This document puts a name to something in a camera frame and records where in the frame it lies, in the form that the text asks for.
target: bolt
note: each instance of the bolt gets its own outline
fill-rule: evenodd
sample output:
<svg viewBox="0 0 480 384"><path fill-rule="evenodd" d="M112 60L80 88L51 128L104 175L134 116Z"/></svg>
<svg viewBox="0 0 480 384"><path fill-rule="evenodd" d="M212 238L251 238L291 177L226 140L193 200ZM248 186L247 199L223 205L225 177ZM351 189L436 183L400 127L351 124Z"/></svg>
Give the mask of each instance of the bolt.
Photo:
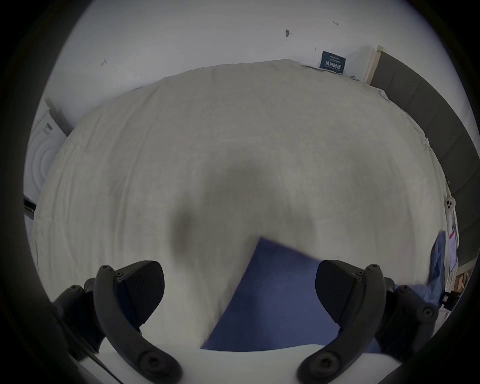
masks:
<svg viewBox="0 0 480 384"><path fill-rule="evenodd" d="M140 367L143 371L154 376L164 376L169 372L167 361L156 352L145 353L140 360Z"/></svg>
<svg viewBox="0 0 480 384"><path fill-rule="evenodd" d="M425 317L432 317L433 316L433 311L431 308L429 307L426 307L423 309L423 314L425 315Z"/></svg>
<svg viewBox="0 0 480 384"><path fill-rule="evenodd" d="M340 360L332 352L322 352L311 361L309 368L317 378L331 376L340 369Z"/></svg>

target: blue towel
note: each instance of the blue towel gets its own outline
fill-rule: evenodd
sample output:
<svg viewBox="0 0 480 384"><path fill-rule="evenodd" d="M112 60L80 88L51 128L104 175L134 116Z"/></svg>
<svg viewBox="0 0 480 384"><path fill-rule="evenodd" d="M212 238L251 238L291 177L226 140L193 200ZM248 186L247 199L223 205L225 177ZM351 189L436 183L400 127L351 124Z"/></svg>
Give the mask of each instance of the blue towel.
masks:
<svg viewBox="0 0 480 384"><path fill-rule="evenodd" d="M443 293L444 245L445 236L439 236L432 251L430 284L412 287L424 299L437 303ZM315 291L319 264L298 251L260 238L230 304L202 348L247 352L333 341L339 326ZM367 352L380 353L375 339Z"/></svg>
<svg viewBox="0 0 480 384"><path fill-rule="evenodd" d="M445 292L445 232L440 232L430 257L430 276L427 285L414 285L412 289L426 302L440 306L440 298Z"/></svg>

